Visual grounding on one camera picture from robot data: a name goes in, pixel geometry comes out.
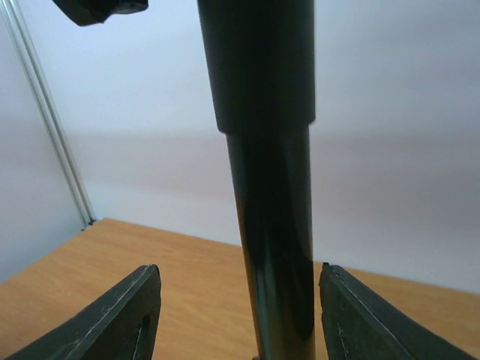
metal frame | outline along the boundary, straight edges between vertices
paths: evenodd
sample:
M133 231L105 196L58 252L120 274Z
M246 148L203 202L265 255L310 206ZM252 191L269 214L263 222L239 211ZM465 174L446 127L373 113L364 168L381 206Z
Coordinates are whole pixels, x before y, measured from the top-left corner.
M95 213L68 145L67 137L63 131L59 114L53 103L20 6L15 0L0 0L0 11L10 32L16 53L22 62L25 76L40 110L46 132L52 142L75 205L85 227L88 227L96 220Z

white partition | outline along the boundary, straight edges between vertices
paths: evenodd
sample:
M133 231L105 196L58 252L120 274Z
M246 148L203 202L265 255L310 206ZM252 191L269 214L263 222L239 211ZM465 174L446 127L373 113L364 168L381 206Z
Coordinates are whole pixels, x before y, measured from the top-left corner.
M0 17L0 282L84 227Z
M99 216L239 243L195 0L19 0ZM315 258L480 292L480 3L318 1Z

brown desk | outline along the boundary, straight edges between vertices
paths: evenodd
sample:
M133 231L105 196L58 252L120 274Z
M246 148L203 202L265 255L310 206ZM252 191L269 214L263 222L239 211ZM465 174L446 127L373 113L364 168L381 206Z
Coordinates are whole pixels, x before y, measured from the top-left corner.
M163 281L154 359L245 360L255 354L240 247L102 220L0 286L0 359L63 323L146 263L160 266ZM320 275L320 264L316 273ZM353 274L480 358L480 295ZM317 359L327 359L316 299Z

wooden surface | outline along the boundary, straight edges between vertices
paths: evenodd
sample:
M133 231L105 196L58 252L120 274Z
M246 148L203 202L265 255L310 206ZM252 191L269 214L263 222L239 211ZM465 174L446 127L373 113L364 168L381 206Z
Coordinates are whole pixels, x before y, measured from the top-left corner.
M102 220L0 285L0 359L146 263L160 266L163 281L154 359L248 360L255 355L240 247ZM480 358L480 295L352 273L414 320ZM327 357L316 288L318 360Z

